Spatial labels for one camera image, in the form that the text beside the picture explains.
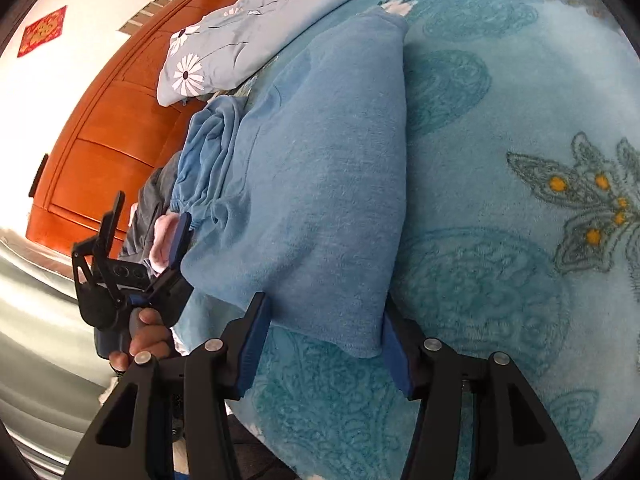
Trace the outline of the person's left hand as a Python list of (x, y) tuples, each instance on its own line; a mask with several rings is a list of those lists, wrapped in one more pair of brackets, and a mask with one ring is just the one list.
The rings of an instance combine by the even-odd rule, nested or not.
[(164, 324), (160, 312), (152, 308), (145, 308), (139, 312), (142, 326), (131, 338), (126, 352), (114, 351), (108, 356), (111, 368), (116, 373), (125, 373), (134, 357), (147, 351), (157, 359), (167, 359), (175, 352), (174, 338), (171, 330)]

